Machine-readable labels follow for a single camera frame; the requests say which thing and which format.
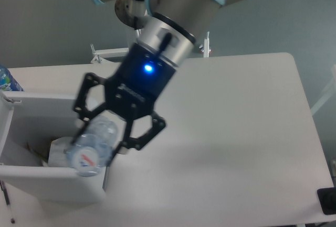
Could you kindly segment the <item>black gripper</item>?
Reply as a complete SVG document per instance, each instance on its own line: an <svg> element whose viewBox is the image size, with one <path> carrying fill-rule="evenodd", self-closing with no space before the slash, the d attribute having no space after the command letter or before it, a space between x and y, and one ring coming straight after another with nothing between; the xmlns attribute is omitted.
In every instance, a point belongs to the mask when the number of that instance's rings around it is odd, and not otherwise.
<svg viewBox="0 0 336 227"><path fill-rule="evenodd" d="M73 137L71 145L86 131L91 121L106 109L126 120L122 141L117 143L107 167L122 147L141 150L166 127L166 121L154 110L154 103L160 96L176 70L161 58L138 44L133 44L114 75L105 79L88 72L84 75L73 111L82 123ZM104 86L105 100L93 110L87 108L91 88ZM131 137L133 122L150 115L152 127L138 138Z"/></svg>

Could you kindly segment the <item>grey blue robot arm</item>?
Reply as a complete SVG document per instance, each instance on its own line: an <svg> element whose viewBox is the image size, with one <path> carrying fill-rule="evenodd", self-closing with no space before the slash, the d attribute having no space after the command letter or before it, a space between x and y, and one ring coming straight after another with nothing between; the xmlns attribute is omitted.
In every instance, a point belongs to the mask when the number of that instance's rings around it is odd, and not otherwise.
<svg viewBox="0 0 336 227"><path fill-rule="evenodd" d="M192 50L196 38L220 8L242 0L144 0L149 18L116 72L102 78L86 73L73 109L83 125L68 150L72 166L94 156L94 167L109 166L120 148L141 150L165 128L155 102ZM125 121L122 141L114 146L88 129L102 112Z"/></svg>

